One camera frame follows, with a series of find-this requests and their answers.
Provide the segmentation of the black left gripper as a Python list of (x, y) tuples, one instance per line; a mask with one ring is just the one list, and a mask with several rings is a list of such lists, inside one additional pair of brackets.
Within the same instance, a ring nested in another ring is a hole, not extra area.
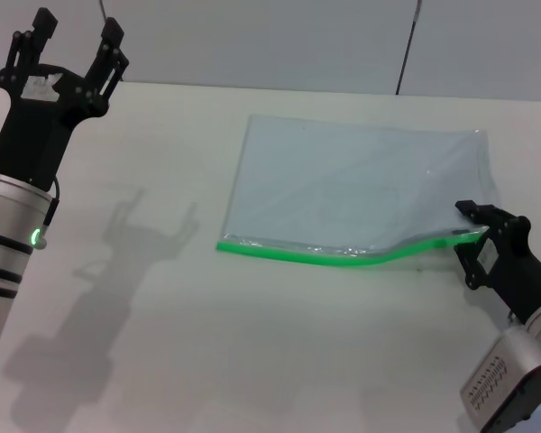
[[(49, 9), (39, 9), (32, 30), (13, 33), (0, 88), (10, 96), (10, 108), (0, 131), (0, 174), (49, 190), (74, 129), (81, 122), (106, 114), (109, 99), (129, 66), (121, 50), (124, 30), (113, 17), (105, 19), (96, 57), (85, 77), (62, 67), (38, 63), (58, 25)], [(52, 85), (55, 101), (22, 97), (32, 77), (58, 75)]]

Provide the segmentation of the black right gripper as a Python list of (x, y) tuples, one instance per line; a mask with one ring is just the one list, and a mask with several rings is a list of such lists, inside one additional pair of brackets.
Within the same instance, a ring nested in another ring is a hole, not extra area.
[(477, 261), (476, 244), (455, 245), (465, 284), (470, 290), (481, 286), (494, 290), (517, 319), (526, 324), (541, 307), (541, 262), (528, 244), (530, 221), (493, 205), (478, 205), (473, 200), (459, 200), (455, 207), (473, 224), (488, 227), (479, 246), (485, 247), (491, 241), (498, 255), (486, 270)]

